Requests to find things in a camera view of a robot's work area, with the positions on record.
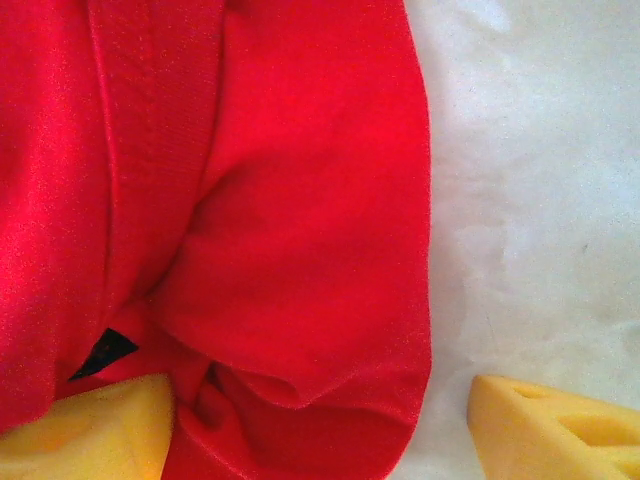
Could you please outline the red t-shirt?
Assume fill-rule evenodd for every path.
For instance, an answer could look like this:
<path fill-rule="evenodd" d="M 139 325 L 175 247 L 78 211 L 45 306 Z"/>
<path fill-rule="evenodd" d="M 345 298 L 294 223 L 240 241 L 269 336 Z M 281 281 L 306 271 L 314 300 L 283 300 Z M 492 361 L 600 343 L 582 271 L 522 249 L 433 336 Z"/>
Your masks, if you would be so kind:
<path fill-rule="evenodd" d="M 428 158 L 404 0 L 0 0 L 0 435 L 160 373 L 162 480 L 387 480 Z"/>

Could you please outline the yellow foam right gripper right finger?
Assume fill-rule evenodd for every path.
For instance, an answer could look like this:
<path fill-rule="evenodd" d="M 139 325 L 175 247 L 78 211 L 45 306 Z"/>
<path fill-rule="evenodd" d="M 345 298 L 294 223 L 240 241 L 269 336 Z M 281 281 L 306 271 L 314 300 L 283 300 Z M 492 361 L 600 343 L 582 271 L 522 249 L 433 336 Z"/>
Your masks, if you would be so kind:
<path fill-rule="evenodd" d="M 640 480 L 640 411 L 478 375 L 467 425 L 487 480 Z"/>

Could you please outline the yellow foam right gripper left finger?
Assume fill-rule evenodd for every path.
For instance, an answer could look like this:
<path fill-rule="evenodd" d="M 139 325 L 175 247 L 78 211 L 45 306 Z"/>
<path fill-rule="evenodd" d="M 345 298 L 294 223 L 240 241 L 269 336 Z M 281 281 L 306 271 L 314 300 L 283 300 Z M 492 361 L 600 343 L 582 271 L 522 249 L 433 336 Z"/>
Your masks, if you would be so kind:
<path fill-rule="evenodd" d="M 164 375 L 58 400 L 0 435 L 0 480 L 161 480 L 173 418 Z"/>

